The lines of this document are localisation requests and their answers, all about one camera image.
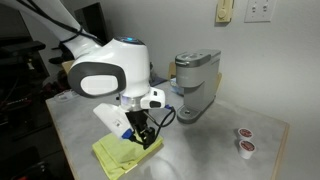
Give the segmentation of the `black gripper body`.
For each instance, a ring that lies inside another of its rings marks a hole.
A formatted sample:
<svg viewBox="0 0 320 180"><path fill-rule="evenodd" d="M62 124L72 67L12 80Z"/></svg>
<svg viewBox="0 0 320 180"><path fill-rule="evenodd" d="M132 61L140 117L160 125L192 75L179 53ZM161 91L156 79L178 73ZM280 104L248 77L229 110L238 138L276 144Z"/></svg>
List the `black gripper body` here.
<svg viewBox="0 0 320 180"><path fill-rule="evenodd" d="M145 115L143 110L127 112L126 116L129 122L131 123L131 126L135 130L140 131L142 134L145 131L145 129L148 128L147 116Z"/></svg>

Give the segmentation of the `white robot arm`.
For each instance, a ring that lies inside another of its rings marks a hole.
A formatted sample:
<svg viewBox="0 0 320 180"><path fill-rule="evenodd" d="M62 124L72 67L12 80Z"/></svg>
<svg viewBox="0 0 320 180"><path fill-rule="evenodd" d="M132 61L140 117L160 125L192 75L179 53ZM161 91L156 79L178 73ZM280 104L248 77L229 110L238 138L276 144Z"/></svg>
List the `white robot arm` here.
<svg viewBox="0 0 320 180"><path fill-rule="evenodd" d="M86 32L60 0L0 0L43 24L71 51L71 89L87 98L118 94L120 103L101 103L94 114L120 139L151 146L157 132L147 125L147 113L162 108L164 92L149 84L147 46L133 37L115 37L104 44Z"/></svg>

